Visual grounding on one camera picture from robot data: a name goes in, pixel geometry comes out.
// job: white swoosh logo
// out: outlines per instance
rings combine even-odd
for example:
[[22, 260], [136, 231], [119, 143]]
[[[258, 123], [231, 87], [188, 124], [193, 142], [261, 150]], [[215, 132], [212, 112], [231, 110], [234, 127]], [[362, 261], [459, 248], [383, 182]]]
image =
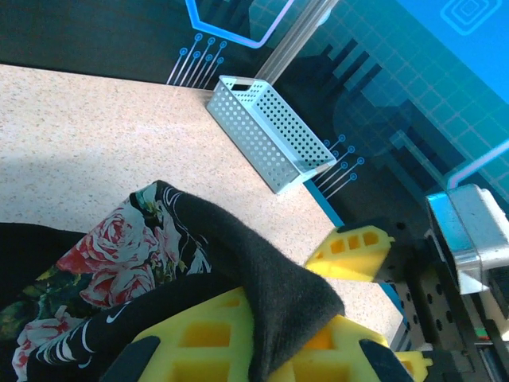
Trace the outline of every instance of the white swoosh logo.
[[108, 314], [108, 317], [106, 317], [106, 323], [107, 324], [111, 324], [114, 320], [116, 320], [119, 317], [119, 315], [122, 313], [122, 311], [124, 309], [126, 309], [129, 304], [130, 304], [130, 301], [126, 302], [126, 304], [122, 307], [122, 309], [119, 310], [117, 312], [117, 314], [115, 316], [113, 316], [113, 317]]
[[79, 368], [86, 368], [90, 363], [92, 362], [92, 357], [88, 358], [88, 361], [86, 364], [78, 364]]

